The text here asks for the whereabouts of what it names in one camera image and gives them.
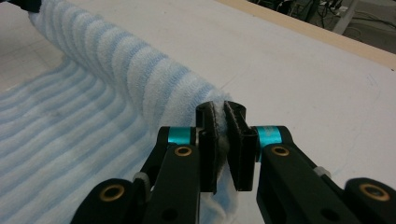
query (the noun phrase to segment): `gray floor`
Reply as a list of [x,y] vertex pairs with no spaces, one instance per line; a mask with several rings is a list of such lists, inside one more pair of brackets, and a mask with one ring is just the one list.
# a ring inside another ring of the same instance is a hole
[[[352,0],[344,0],[343,6],[348,7],[351,2]],[[353,19],[343,33],[349,38],[396,54],[396,27],[369,20],[389,21],[396,24],[396,1],[360,0]],[[337,22],[338,18],[328,13],[323,22],[324,28],[331,30]],[[322,26],[318,13],[310,23]]]

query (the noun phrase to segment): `striped towel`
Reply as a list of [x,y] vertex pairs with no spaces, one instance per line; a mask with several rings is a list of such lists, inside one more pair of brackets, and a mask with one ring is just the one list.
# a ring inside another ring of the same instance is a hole
[[[53,71],[0,95],[0,223],[69,223],[91,189],[132,180],[161,126],[229,96],[141,39],[61,0],[32,24],[64,54]],[[201,222],[230,223],[227,169],[202,194]]]

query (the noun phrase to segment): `towel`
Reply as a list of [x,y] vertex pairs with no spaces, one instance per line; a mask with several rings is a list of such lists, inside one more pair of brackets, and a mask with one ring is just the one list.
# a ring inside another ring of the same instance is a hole
[[[65,56],[0,94],[0,223],[69,223],[94,186],[132,181],[161,126],[194,126],[198,104],[230,100],[145,41],[63,0],[42,1],[29,18]],[[233,222],[227,167],[218,189],[202,194],[201,223]]]

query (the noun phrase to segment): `white tabletop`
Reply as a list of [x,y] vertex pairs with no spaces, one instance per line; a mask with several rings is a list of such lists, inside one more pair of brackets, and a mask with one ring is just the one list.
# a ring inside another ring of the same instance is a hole
[[[396,73],[388,66],[213,0],[71,2],[229,92],[247,108],[249,125],[287,126],[340,187],[365,176],[396,189]],[[0,5],[0,91],[55,67],[61,57],[26,12]],[[241,200],[236,222],[262,220],[255,193]]]

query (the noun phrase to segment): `light blue stripe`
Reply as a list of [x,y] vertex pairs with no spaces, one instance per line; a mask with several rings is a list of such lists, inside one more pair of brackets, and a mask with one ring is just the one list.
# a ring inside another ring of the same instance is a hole
[[99,46],[99,42],[102,38],[102,35],[108,30],[111,29],[112,25],[107,24],[107,23],[100,23],[100,28],[99,29],[95,29],[94,35],[93,37],[90,37],[90,41],[93,43],[92,45],[87,45],[86,47],[89,47],[86,50],[90,50],[91,52],[96,52],[94,54],[91,54],[91,58],[92,58],[92,62],[100,69],[99,74],[100,77],[108,84],[113,84],[114,81],[112,78],[110,78],[107,74],[104,73],[105,68],[103,67],[103,65],[100,63],[100,60],[98,58],[99,55],[99,51],[98,51],[98,46]]
[[[64,91],[69,90],[73,85],[76,84],[76,82],[80,82],[82,80],[84,80],[85,78],[87,78],[87,75],[84,73],[81,73],[78,71],[79,67],[74,67],[75,72],[70,72],[70,76],[69,77],[65,77],[66,80],[64,82],[62,82],[62,86],[59,85],[59,81],[56,80],[52,80],[53,82],[50,83],[48,86],[39,89],[36,89],[36,92],[31,92],[32,94],[26,94],[26,98],[23,99],[25,101],[27,101],[26,103],[20,103],[20,101],[16,102],[15,105],[12,105],[13,107],[11,107],[12,109],[18,109],[18,113],[12,113],[9,114],[8,110],[11,108],[7,108],[4,109],[4,112],[6,113],[2,113],[2,118],[0,118],[0,125],[6,124],[16,118],[20,118],[21,116],[23,116],[24,114],[26,114],[29,110],[33,109],[33,107],[38,107],[40,106],[42,103],[44,103],[45,101],[59,96],[59,94],[63,93]],[[68,82],[69,79],[74,78],[75,81],[73,82]]]
[[56,32],[49,32],[49,35],[52,36],[49,39],[52,39],[52,42],[55,42],[57,46],[59,46],[59,49],[63,49],[64,52],[69,52],[69,48],[65,44],[67,38],[64,36],[64,32],[62,31],[62,26],[63,26],[63,19],[64,19],[64,12],[66,8],[64,8],[61,4],[56,4],[55,7],[53,8],[54,11],[56,11],[56,14],[52,14],[52,17],[49,20],[49,26],[51,31],[56,30]]
[[[110,115],[110,117],[112,119],[115,119],[119,116],[119,114],[124,111],[126,104],[123,104],[123,106],[116,106],[117,110],[113,110],[112,115]],[[68,149],[75,147],[79,142],[81,142],[83,139],[87,138],[89,135],[94,134],[96,131],[98,131],[100,128],[103,128],[106,124],[108,124],[111,120],[101,120],[101,122],[96,123],[94,126],[92,126],[90,129],[86,130],[86,132],[82,135],[80,135],[78,138],[75,139],[75,141],[71,144],[71,145],[67,145],[66,147],[60,148],[58,150],[58,152],[56,154],[52,154],[52,155],[48,155],[47,161],[51,162],[53,160],[55,160],[57,157],[63,155]],[[134,119],[131,119],[129,122],[125,122],[122,123],[122,126],[120,127],[120,131],[122,132],[123,130],[125,130],[126,128],[128,128],[132,123],[134,122]],[[65,133],[61,133],[61,136],[66,134],[68,131],[70,130],[65,130]],[[54,181],[55,179],[61,178],[63,175],[67,174],[67,172],[69,172],[71,169],[73,169],[77,164],[81,164],[84,160],[86,160],[87,158],[89,158],[91,156],[92,153],[94,153],[95,151],[100,150],[100,148],[106,144],[106,142],[110,141],[112,138],[114,138],[117,134],[119,134],[120,132],[113,132],[110,133],[106,138],[102,138],[102,139],[98,139],[98,141],[96,142],[96,145],[93,145],[92,148],[90,150],[88,150],[86,153],[84,153],[83,155],[80,155],[79,158],[77,158],[74,161],[71,161],[67,166],[63,167],[62,170],[57,171],[57,173],[52,173],[51,175],[46,175],[44,178],[42,178],[42,184],[40,185],[39,188],[33,189],[33,194],[31,194],[31,196],[29,198],[26,198],[22,204],[28,204],[29,202],[31,202],[36,195],[39,194],[39,192],[46,186],[48,185],[48,183]],[[110,159],[112,159],[111,155],[113,155],[114,157],[114,151],[112,154],[110,154],[109,157],[107,157],[107,159],[104,160],[103,164],[108,164]],[[86,176],[84,176],[84,178],[80,179],[79,182],[81,182],[82,180],[87,179],[87,177],[89,177],[90,175],[94,175],[95,173],[97,173],[98,171],[100,171],[101,169],[103,169],[103,166],[99,166],[99,167],[92,167],[92,170],[89,174],[86,174]],[[15,210],[13,210],[11,213],[16,213],[18,212],[19,209],[22,209],[22,207],[15,207]]]
[[126,32],[120,32],[114,36],[114,38],[111,41],[110,48],[107,49],[106,52],[108,52],[107,57],[106,57],[106,62],[105,64],[108,66],[107,72],[112,76],[113,79],[116,79],[116,75],[114,74],[114,68],[112,67],[112,59],[114,58],[114,55],[116,54],[116,49],[119,46],[119,43],[126,37],[130,36]]
[[94,63],[90,60],[88,56],[89,52],[85,50],[85,37],[88,26],[94,21],[97,21],[97,19],[94,17],[86,18],[86,14],[87,13],[83,11],[78,16],[76,16],[76,19],[73,21],[72,28],[70,29],[70,32],[72,32],[71,39],[73,39],[73,42],[76,45],[74,50],[81,55],[82,62],[79,62],[81,66],[90,69],[96,74],[100,71],[99,68],[94,66]]
[[[166,105],[169,102],[170,96],[172,95],[173,90],[175,89],[175,86],[180,82],[180,80],[186,76],[190,70],[186,67],[179,66],[177,70],[173,73],[173,75],[166,80],[166,83],[163,83],[162,85],[162,98],[163,100],[157,101],[157,104],[155,105],[156,108],[165,108]],[[157,109],[154,111],[154,118],[161,118],[163,116],[163,109]],[[153,122],[155,126],[160,125],[161,120],[156,119],[156,122]]]
[[30,92],[28,93],[26,91],[26,88],[29,88],[30,90],[37,91],[40,90],[46,86],[49,85],[49,83],[55,83],[55,81],[59,80],[59,73],[63,71],[64,69],[67,69],[68,66],[71,64],[70,59],[64,60],[57,68],[55,68],[53,71],[49,71],[47,73],[44,73],[40,76],[38,76],[36,79],[33,79],[30,82],[22,83],[20,86],[17,86],[9,91],[1,92],[0,94],[0,113],[3,112],[3,110],[7,109],[7,107],[12,107],[14,105],[9,105],[10,101],[12,104],[20,104],[21,103],[21,98],[26,97],[30,95]]
[[131,68],[131,63],[132,63],[132,59],[134,58],[134,56],[136,55],[137,52],[139,52],[141,49],[145,48],[147,46],[146,43],[142,42],[142,41],[134,41],[134,43],[132,44],[132,46],[129,48],[129,50],[127,50],[127,54],[122,58],[122,63],[121,63],[121,72],[119,73],[120,76],[120,84],[121,84],[121,88],[123,88],[122,94],[128,98],[131,99],[130,95],[129,95],[129,90],[128,90],[128,75],[129,75],[129,70],[134,69]]
[[145,57],[142,57],[139,59],[140,65],[139,65],[139,75],[138,77],[132,77],[132,80],[136,82],[138,85],[134,85],[134,88],[137,90],[135,91],[138,95],[135,96],[136,98],[140,99],[140,101],[136,101],[139,107],[143,107],[143,99],[144,99],[144,94],[145,94],[145,88],[147,87],[147,83],[149,80],[149,77],[154,70],[155,66],[163,59],[165,59],[166,56],[163,54],[157,54],[156,52],[150,52],[148,55],[145,55]]
[[[63,106],[62,104],[59,104],[59,103],[67,104],[68,101],[72,102],[74,99],[76,99],[76,97],[73,97],[73,96],[64,97],[64,96],[61,95],[59,97],[60,97],[60,101],[57,102],[58,104],[49,105],[50,101],[47,101],[47,102],[44,102],[42,104],[43,107],[41,107],[42,109],[40,109],[40,110],[43,110],[44,108],[46,108],[46,109],[49,110],[50,113],[51,113],[51,111],[55,111],[56,112],[56,108],[58,108],[58,106]],[[59,116],[52,116],[52,115],[47,116],[46,114],[43,114],[43,115],[41,115],[41,114],[28,115],[28,116],[21,117],[19,119],[16,118],[17,120],[14,120],[14,121],[12,121],[12,122],[10,122],[8,124],[1,125],[0,128],[1,128],[1,133],[2,134],[1,134],[1,141],[0,142],[3,145],[3,147],[5,147],[7,145],[7,139],[10,139],[10,141],[14,141],[15,137],[16,137],[16,134],[18,132],[23,132],[24,130],[32,130],[31,127],[34,128],[35,127],[35,123],[38,120],[42,121],[42,119],[44,117],[50,117],[51,119],[56,119],[56,117],[59,117]],[[18,137],[18,143],[23,142],[23,138],[26,138],[26,137],[29,138],[28,136]],[[1,152],[0,154],[4,157],[5,156],[4,153],[7,152],[7,151],[10,151],[10,150],[12,151],[11,148],[5,148],[4,151]]]
[[[25,146],[26,144],[28,144],[32,139],[34,139],[34,137],[36,137],[36,136],[38,136],[39,134],[41,134],[41,133],[43,133],[44,131],[46,131],[48,128],[50,128],[50,127],[53,127],[54,125],[56,125],[57,123],[59,123],[59,122],[61,122],[61,121],[63,121],[64,119],[67,119],[67,118],[69,118],[69,117],[72,117],[75,113],[77,113],[79,110],[81,110],[81,109],[83,109],[85,106],[88,106],[88,105],[90,105],[90,104],[92,104],[92,103],[95,103],[95,99],[97,99],[97,98],[99,98],[100,96],[102,96],[103,94],[104,94],[104,92],[105,92],[105,90],[106,90],[106,85],[102,85],[103,86],[103,88],[102,89],[93,89],[94,91],[95,91],[95,93],[94,93],[94,96],[91,98],[91,100],[89,101],[87,101],[87,100],[85,100],[85,101],[82,101],[81,103],[79,103],[78,105],[76,105],[76,106],[74,106],[74,108],[73,108],[73,110],[71,110],[71,111],[64,111],[64,112],[66,112],[66,113],[64,113],[64,117],[53,117],[53,118],[49,118],[48,120],[47,120],[47,122],[39,122],[39,123],[37,123],[36,125],[35,125],[35,127],[34,127],[34,132],[33,132],[33,134],[32,135],[25,135],[23,138],[21,138],[21,139],[19,139],[19,141],[18,141],[18,143],[17,144],[15,144],[13,147],[10,147],[9,149],[8,149],[8,151],[5,151],[5,152],[7,152],[6,154],[4,154],[4,153],[2,153],[2,155],[1,155],[1,161],[2,160],[5,160],[5,161],[7,161],[7,160],[9,160],[7,157],[8,156],[11,156],[13,153],[16,153],[16,152],[18,152],[18,149],[19,148],[21,148],[21,147],[23,147],[23,146]],[[85,91],[88,91],[88,90],[92,90],[92,87],[93,87],[93,85],[90,85],[90,86],[88,86],[87,87],[87,90],[85,90]],[[75,102],[76,100],[77,100],[77,98],[78,97],[82,97],[82,96],[84,96],[84,95],[80,95],[80,94],[76,94],[76,95],[72,95],[72,97],[69,97],[69,102]],[[89,93],[87,93],[86,95],[85,95],[85,97],[90,97],[90,94]],[[54,102],[54,107],[53,108],[60,108],[59,107],[59,105],[57,105],[57,102]],[[86,114],[85,115],[85,117],[86,118],[88,118],[88,117],[90,117],[90,116],[92,116],[92,115],[90,115],[90,114]],[[76,120],[76,123],[77,123],[77,125],[80,125],[80,123],[82,122],[82,120]],[[31,123],[34,123],[34,122],[36,122],[37,121],[37,119],[34,119],[34,120],[29,120],[30,122],[29,122],[29,124],[31,124]],[[38,151],[38,150],[40,150],[40,148],[42,148],[42,147],[44,147],[45,145],[47,145],[50,141],[52,141],[53,139],[51,139],[50,137],[52,136],[52,135],[55,135],[55,134],[58,134],[58,133],[52,133],[52,134],[50,134],[49,136],[47,136],[47,143],[42,143],[39,147],[37,147],[36,149],[31,149],[31,150],[29,150],[29,151],[24,151],[24,153],[23,153],[23,155],[21,156],[21,157],[19,157],[19,159],[20,159],[20,161],[19,162],[17,162],[17,163],[13,163],[12,164],[12,167],[10,167],[10,168],[5,168],[5,167],[2,167],[2,170],[1,170],[1,174],[0,175],[4,175],[4,174],[6,174],[6,173],[8,173],[8,172],[11,172],[12,171],[12,169],[15,169],[15,168],[17,168],[19,165],[21,165],[21,164],[23,164],[26,160],[28,160],[32,155],[34,155],[34,154],[36,154],[36,152]]]
[[[59,3],[55,3],[55,2],[53,2],[53,6],[51,5],[51,4],[49,4],[49,7],[47,8],[47,10],[46,11],[48,11],[48,10],[55,10],[55,8],[57,7],[57,5],[58,5]],[[52,25],[52,23],[53,23],[53,18],[55,17],[55,15],[54,14],[50,14],[50,13],[47,13],[47,14],[44,14],[44,18],[43,18],[43,20],[44,20],[44,22],[46,22],[47,21],[47,23],[46,23],[46,25],[45,25],[45,31],[46,31],[46,33],[44,33],[45,34],[45,36],[48,38],[48,40],[56,40],[56,32],[53,32],[54,31],[54,28],[56,28],[56,27],[54,27],[53,25]],[[59,44],[56,42],[56,41],[52,41],[52,43],[54,43],[55,45],[57,45],[58,46],[58,48],[59,48]]]
[[[130,122],[125,122],[124,123],[124,127],[122,127],[121,131],[125,131],[126,128],[130,127],[134,122],[134,119],[132,119]],[[107,140],[111,140],[113,138],[115,138],[115,136],[119,134],[119,133],[113,133],[112,135],[110,135]],[[142,139],[142,136],[144,136],[144,132],[140,132],[140,133],[134,133],[134,135],[132,135],[130,142],[123,142],[122,145],[119,145],[119,147],[117,148],[117,150],[112,150],[112,153],[110,154],[109,157],[107,157],[106,160],[102,161],[102,164],[110,164],[111,161],[115,160],[117,158],[118,155],[120,155],[122,152],[124,152],[125,150],[129,149],[129,146],[136,144],[136,141],[139,141]],[[89,157],[89,155],[83,155],[83,160],[80,161],[75,161],[73,162],[73,164],[70,164],[70,168],[73,168],[75,165],[81,164],[82,162],[84,162],[87,158]],[[137,161],[141,161],[142,157],[134,157],[132,158],[132,162],[134,164],[136,164]],[[72,194],[73,192],[75,192],[76,190],[78,190],[78,188],[80,186],[82,186],[87,179],[89,179],[91,176],[94,176],[96,174],[98,174],[99,172],[101,172],[102,170],[106,169],[105,166],[103,165],[98,165],[96,167],[92,167],[91,171],[88,172],[87,174],[85,174],[84,176],[82,176],[80,179],[77,179],[75,183],[73,183],[73,188],[70,189],[69,191],[62,191],[61,194],[57,194],[56,197],[51,198],[52,202],[50,203],[50,206],[47,206],[47,210],[43,210],[44,212],[49,211],[50,209],[52,209],[53,206],[55,206],[58,203],[61,203],[67,196],[69,196],[70,194]],[[63,175],[66,175],[67,172],[70,172],[71,169],[62,172],[59,176],[56,176],[56,178],[52,179],[52,181],[54,181],[55,179],[61,178]],[[40,219],[40,217],[42,216],[43,213],[40,214],[36,214],[36,216],[32,217],[33,221],[37,221],[38,219]]]
[[[112,97],[110,99],[114,99],[114,92],[111,94]],[[75,120],[75,124],[77,126],[82,125],[84,122],[86,122],[88,120],[88,118],[94,117],[96,114],[98,114],[100,111],[102,111],[105,107],[109,106],[111,101],[107,101],[104,102],[104,105],[101,105],[99,107],[99,109],[95,112],[95,114],[85,114],[83,117],[81,117],[80,119]],[[45,147],[46,145],[48,145],[50,142],[54,141],[55,139],[61,137],[62,135],[65,135],[67,133],[70,133],[71,131],[73,131],[76,127],[73,126],[69,126],[69,127],[65,127],[61,133],[56,133],[56,135],[53,137],[49,136],[48,139],[46,139],[46,142],[44,142],[43,144],[41,144],[40,146],[38,146],[35,150],[39,150],[43,147]],[[60,148],[58,149],[58,154],[54,154],[54,152],[52,152],[52,154],[47,155],[47,161],[52,161],[53,159],[55,159],[57,156],[62,155],[65,150],[67,148]],[[35,174],[44,164],[37,164],[36,168],[32,167],[29,172],[25,173],[23,176],[20,176],[19,178],[16,179],[15,182],[9,184],[7,187],[2,188],[2,191],[0,191],[0,197],[3,197],[8,191],[11,191],[13,189],[15,189],[19,184],[23,183],[29,176]],[[48,175],[43,176],[42,180],[43,180],[43,185],[45,183],[47,183],[48,181]]]
[[62,31],[59,32],[58,35],[63,35],[62,38],[66,44],[66,47],[69,52],[73,53],[73,57],[76,58],[76,61],[80,64],[87,64],[87,60],[82,56],[80,50],[76,50],[77,48],[77,40],[73,37],[73,24],[75,24],[76,19],[78,18],[78,15],[83,13],[84,11],[82,9],[75,9],[73,8],[73,13],[71,16],[68,18],[67,21],[64,21],[65,18],[59,21],[59,25],[62,27]]
[[[78,82],[81,82],[83,80],[88,80],[87,76],[81,76],[81,78],[79,79]],[[60,91],[59,93],[64,93],[64,91],[71,91],[71,90],[70,90],[70,88],[63,89],[63,91]],[[23,108],[21,108],[21,113],[14,113],[14,114],[25,115],[27,112],[29,112],[29,109],[33,110],[35,108],[38,108],[39,105],[41,105],[41,108],[55,109],[58,106],[61,106],[62,103],[66,104],[67,102],[73,101],[74,98],[76,96],[78,96],[78,93],[75,92],[74,97],[70,96],[68,98],[64,97],[61,94],[57,94],[57,95],[54,94],[53,96],[50,94],[47,94],[47,95],[43,94],[42,96],[43,96],[42,99],[40,99],[40,98],[35,99],[35,102],[37,102],[36,104],[32,104],[31,107],[27,107],[27,108],[23,107]],[[51,101],[55,101],[55,100],[59,100],[56,105],[52,105],[52,107],[47,107],[47,104],[49,104]],[[1,131],[2,134],[0,135],[0,142],[3,142],[5,139],[14,136],[16,133],[27,129],[30,124],[32,124],[32,123],[36,122],[38,119],[42,118],[42,116],[34,116],[33,118],[31,116],[24,116],[24,117],[13,116],[13,117],[14,117],[13,118],[14,120],[17,118],[20,118],[20,119],[18,120],[18,122],[14,121],[12,123],[11,123],[12,119],[6,119],[6,120],[4,120],[4,123],[1,124],[0,127],[2,127],[2,128],[6,128],[6,127],[9,127],[10,125],[12,125],[12,129],[8,130],[5,133],[3,133],[3,130]]]
[[63,76],[63,78],[71,77],[74,74],[61,74],[62,70],[68,70],[71,67],[75,67],[76,71],[78,68],[74,63],[71,63],[70,60],[66,60],[63,63],[64,66],[56,69],[53,73],[44,74],[43,76],[38,77],[33,82],[22,84],[20,87],[15,88],[10,91],[11,94],[5,94],[6,97],[2,97],[0,104],[0,113],[3,113],[5,110],[10,107],[14,107],[16,105],[25,104],[26,99],[29,99],[33,94],[44,91],[46,88],[51,87],[51,85],[59,84],[59,77]]
[[112,84],[115,83],[115,78],[111,74],[112,71],[111,59],[113,58],[113,54],[114,54],[114,47],[115,47],[114,41],[117,40],[117,35],[112,36],[114,34],[119,35],[120,30],[112,25],[109,25],[109,27],[105,29],[103,34],[101,35],[97,49],[95,50],[96,52],[98,52],[96,54],[97,60],[99,64],[102,65],[104,74],[106,74],[108,78],[112,80]]

